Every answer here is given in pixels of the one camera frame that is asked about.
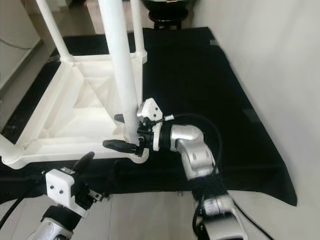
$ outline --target tile floor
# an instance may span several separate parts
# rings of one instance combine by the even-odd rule
[[[94,34],[86,8],[77,6],[54,14],[63,36]],[[39,15],[31,20],[43,40],[37,51],[2,96],[0,129],[32,84],[55,48]],[[268,195],[256,192],[231,191],[238,204],[275,239],[318,239],[318,216],[307,200],[299,207],[289,206]],[[13,201],[0,205],[0,218]],[[53,202],[46,196],[25,199],[11,215],[2,230],[1,240],[24,240],[37,228],[39,221]],[[115,194],[111,199],[92,206],[87,219],[74,231],[74,240],[192,240],[194,202],[190,192]],[[308,216],[303,223],[301,216]],[[255,227],[241,217],[251,240],[265,240]]]

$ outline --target black tablecloth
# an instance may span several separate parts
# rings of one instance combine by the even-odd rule
[[[128,34],[135,51],[133,34]],[[104,35],[64,38],[73,55],[108,53]],[[143,98],[154,98],[163,113],[191,112],[211,119],[223,138],[222,172],[228,190],[269,194],[297,205],[287,168],[243,92],[210,30],[144,31],[148,61],[143,67]],[[15,143],[60,63],[47,63],[16,108],[2,134]],[[205,133],[201,123],[191,121]],[[209,143],[215,152],[214,143]],[[14,199],[42,170],[71,167],[74,160],[31,163],[19,170],[0,165],[1,202]],[[190,190],[178,154],[152,152],[143,164],[128,159],[95,160],[82,176],[96,191],[133,193]],[[42,194],[38,189],[33,195]]]

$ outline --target black velcro strap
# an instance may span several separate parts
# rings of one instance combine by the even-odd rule
[[[221,174],[208,175],[190,180],[192,195],[196,201],[228,194]]]
[[[73,231],[76,228],[79,221],[81,220],[81,216],[75,213],[74,211],[63,207],[63,206],[50,206],[44,215],[42,216],[42,220],[44,218],[51,218],[62,226],[64,226],[67,230]]]
[[[159,136],[159,144],[161,148],[169,150],[171,147],[171,123],[164,122]]]

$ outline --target white pipe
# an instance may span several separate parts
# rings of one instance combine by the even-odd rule
[[[4,164],[16,160],[23,151],[23,147],[14,145],[0,134],[0,156]]]
[[[124,137],[137,144],[138,101],[122,0],[99,0],[99,7],[125,123]]]
[[[139,0],[130,0],[130,3],[133,21],[135,54],[138,57],[145,57],[147,55],[147,52],[145,50],[144,34],[141,23],[140,2]]]
[[[46,0],[36,0],[36,3],[39,6],[40,12],[44,18],[45,24],[49,29],[49,32],[52,36],[52,39],[55,43],[56,49],[58,50],[61,60],[62,61],[68,61],[72,62],[73,57],[70,55],[65,42],[60,34],[60,31],[58,29],[58,26],[55,22],[54,17],[52,16],[52,13],[50,11],[50,8],[47,4]]]

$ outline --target black cable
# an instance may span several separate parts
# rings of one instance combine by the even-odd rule
[[[213,167],[212,174],[215,174],[217,172],[218,167],[221,164],[222,161],[222,153],[223,153],[223,140],[221,137],[221,133],[217,126],[207,117],[196,114],[196,113],[179,113],[179,114],[173,114],[174,119],[181,118],[181,117],[194,117],[197,119],[200,119],[202,121],[205,121],[207,124],[209,124],[213,130],[215,131],[216,137],[217,137],[217,142],[218,142],[218,152],[215,157],[215,165]]]
[[[10,217],[10,215],[12,214],[12,212],[16,209],[16,207],[19,205],[19,203],[21,203],[21,201],[23,199],[25,199],[26,197],[28,197],[28,195],[37,187],[39,187],[40,185],[43,184],[43,176],[41,176],[41,179],[37,180],[30,188],[28,188],[27,191],[24,192],[24,194],[22,194],[13,204],[12,206],[9,208],[8,211],[6,211],[5,215],[3,216],[3,218],[0,221],[0,230],[1,228],[4,226],[5,222],[8,220],[8,218]]]
[[[14,45],[13,43],[8,42],[7,40],[4,40],[3,38],[0,37],[0,42],[4,43],[5,45],[15,48],[15,49],[21,49],[21,50],[30,50],[33,47],[23,47],[23,46],[17,46]]]
[[[198,237],[198,229],[197,229],[197,219],[200,214],[201,203],[198,203],[198,206],[194,210],[193,218],[192,218],[192,230],[194,234]]]
[[[236,206],[237,209],[239,209],[240,213],[242,213],[242,215],[248,219],[248,221],[250,223],[252,223],[257,229],[260,230],[260,232],[262,232],[268,239],[270,240],[275,240],[272,236],[269,235],[269,233],[267,233],[262,227],[260,227],[254,220],[252,220],[240,207],[239,205],[236,203],[235,200],[233,200],[234,205]]]

